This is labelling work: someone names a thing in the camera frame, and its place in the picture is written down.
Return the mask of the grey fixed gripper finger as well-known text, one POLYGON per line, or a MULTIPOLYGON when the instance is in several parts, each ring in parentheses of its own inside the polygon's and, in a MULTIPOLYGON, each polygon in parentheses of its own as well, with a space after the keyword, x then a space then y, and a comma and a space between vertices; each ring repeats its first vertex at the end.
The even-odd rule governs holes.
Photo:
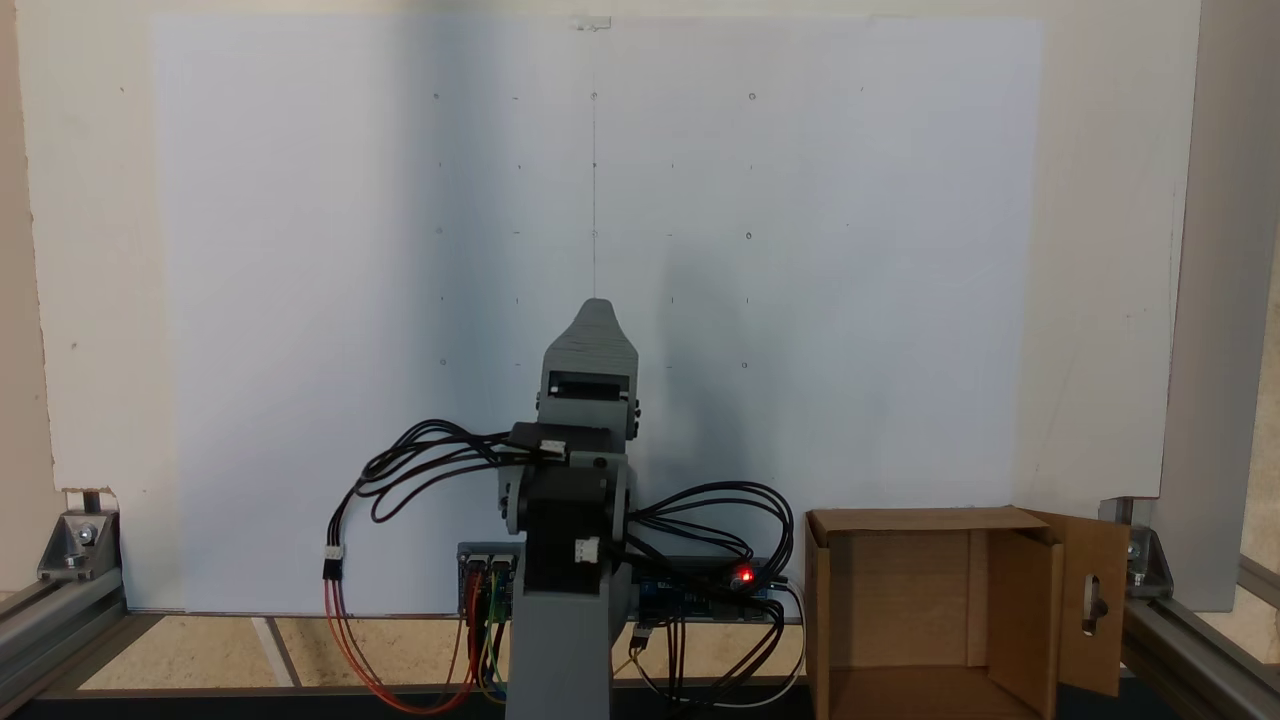
POLYGON ((543 356, 544 373, 637 374, 639 354, 613 304, 589 299, 543 356))

